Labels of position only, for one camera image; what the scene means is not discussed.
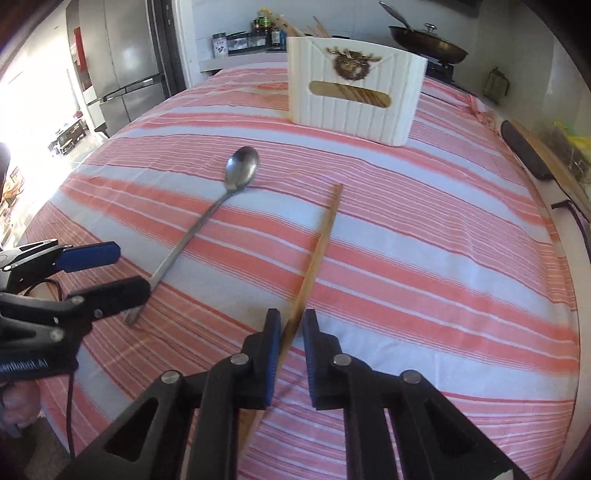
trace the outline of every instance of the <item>spoon bowl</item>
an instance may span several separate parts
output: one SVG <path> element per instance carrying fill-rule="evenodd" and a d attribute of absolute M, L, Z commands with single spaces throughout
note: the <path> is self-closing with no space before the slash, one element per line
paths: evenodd
<path fill-rule="evenodd" d="M 241 192 L 252 182 L 259 166 L 258 152 L 252 147 L 242 147 L 226 163 L 225 186 L 228 192 Z"/>

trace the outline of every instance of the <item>glass jar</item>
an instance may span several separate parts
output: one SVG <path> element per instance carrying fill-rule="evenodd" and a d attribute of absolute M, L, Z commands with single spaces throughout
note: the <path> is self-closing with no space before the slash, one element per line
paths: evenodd
<path fill-rule="evenodd" d="M 212 35 L 213 41 L 213 57 L 216 59 L 222 59 L 228 56 L 228 41 L 226 39 L 226 33 L 216 33 Z"/>

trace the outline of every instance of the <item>pink and white striped cloth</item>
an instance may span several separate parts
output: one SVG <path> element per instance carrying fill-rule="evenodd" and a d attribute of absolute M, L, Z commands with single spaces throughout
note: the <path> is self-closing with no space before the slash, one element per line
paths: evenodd
<path fill-rule="evenodd" d="M 432 80 L 392 148 L 289 121 L 284 64 L 223 71 L 126 127 L 74 171 L 26 241 L 116 241 L 113 266 L 64 288 L 149 276 L 223 192 L 243 145 L 261 168 L 189 242 L 135 327 L 95 323 L 80 350 L 78 451 L 159 374 L 235 353 L 268 308 L 286 319 L 334 185 L 342 202 L 309 307 L 373 369 L 422 372 L 532 479 L 548 478 L 577 390 L 576 301 L 535 187 L 474 99 Z M 43 382 L 64 439 L 65 378 Z M 342 414 L 316 412 L 298 337 L 241 478 L 346 477 Z"/>

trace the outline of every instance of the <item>wooden skewer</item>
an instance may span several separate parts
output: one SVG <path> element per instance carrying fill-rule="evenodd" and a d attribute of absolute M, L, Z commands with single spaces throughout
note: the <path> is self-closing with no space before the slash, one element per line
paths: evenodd
<path fill-rule="evenodd" d="M 316 17 L 312 17 L 312 18 L 316 22 L 316 26 L 318 27 L 318 30 L 320 30 L 320 33 L 322 33 L 322 35 L 324 37 L 330 38 L 330 33 L 328 32 L 328 30 L 325 29 L 325 27 L 322 24 L 322 22 L 320 20 L 318 20 Z"/>
<path fill-rule="evenodd" d="M 328 217 L 322 226 L 320 239 L 316 244 L 314 255 L 312 256 L 312 260 L 310 261 L 310 265 L 308 266 L 308 270 L 304 276 L 304 282 L 302 283 L 300 292 L 298 293 L 298 296 L 295 300 L 293 313 L 285 325 L 285 329 L 281 335 L 281 342 L 279 344 L 279 359 L 277 362 L 277 376 L 275 377 L 275 381 L 277 381 L 279 370 L 281 369 L 281 366 L 285 362 L 285 359 L 287 358 L 287 355 L 290 351 L 291 343 L 296 336 L 302 315 L 306 309 L 306 304 L 310 298 L 312 287 L 316 281 L 316 275 L 318 275 L 318 270 L 320 269 L 320 264 L 322 263 L 322 258 L 324 257 L 326 245 L 330 239 L 332 227 L 335 224 L 335 217 L 339 211 L 340 197 L 342 193 L 343 185 L 339 184 L 337 185 L 335 199 L 330 206 Z M 238 458 L 241 458 L 242 454 L 248 448 L 248 444 L 250 443 L 264 413 L 264 410 L 245 410 L 242 412 L 238 430 Z"/>

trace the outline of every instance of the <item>bottle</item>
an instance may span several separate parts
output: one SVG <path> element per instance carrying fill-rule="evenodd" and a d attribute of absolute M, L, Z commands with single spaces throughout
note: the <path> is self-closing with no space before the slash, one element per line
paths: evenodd
<path fill-rule="evenodd" d="M 271 30 L 271 45 L 273 47 L 281 46 L 281 30 L 277 27 L 273 27 L 273 30 Z"/>
<path fill-rule="evenodd" d="M 268 17 L 259 17 L 259 25 L 261 26 L 261 34 L 267 38 L 267 46 L 271 46 L 271 30 L 273 23 Z"/>

